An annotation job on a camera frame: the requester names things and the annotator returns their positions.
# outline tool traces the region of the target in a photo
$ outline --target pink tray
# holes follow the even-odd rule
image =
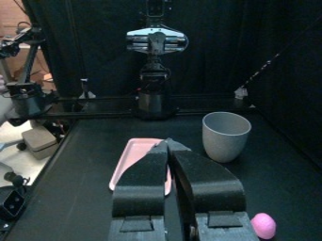
[[[123,172],[146,156],[151,148],[162,142],[162,139],[155,138],[133,138],[129,140],[122,157],[118,161],[117,170],[110,182],[110,188],[114,191],[118,180]],[[165,195],[171,191],[171,174],[167,168],[167,177],[165,183]]]

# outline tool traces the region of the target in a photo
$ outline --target cable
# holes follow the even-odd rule
[[[308,33],[308,31],[316,26],[316,24],[320,22],[321,19],[322,19],[322,13],[318,15],[318,17],[312,22],[312,24],[309,24],[309,26],[305,28],[305,30],[290,40],[288,45],[276,54],[276,56],[265,63],[265,65],[262,66],[260,71],[256,72],[256,74],[248,79],[246,83],[240,88],[245,88],[249,85],[249,83],[252,83],[254,81],[254,78],[264,72],[264,70],[269,67],[272,62],[288,51],[288,49],[294,45],[294,43]]]

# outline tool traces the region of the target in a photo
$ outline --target pink egg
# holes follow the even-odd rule
[[[257,214],[250,222],[257,235],[264,239],[272,239],[276,235],[277,224],[270,215],[265,213]]]

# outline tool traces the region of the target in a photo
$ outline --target black curtain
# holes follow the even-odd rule
[[[45,29],[59,94],[79,96],[82,75],[98,96],[134,93],[146,55],[126,50],[126,32],[143,26],[145,0],[69,2],[23,0]],[[173,0],[165,23],[190,45],[162,62],[173,93],[233,93],[281,53],[249,84],[249,99],[322,166],[321,14],[322,1]]]

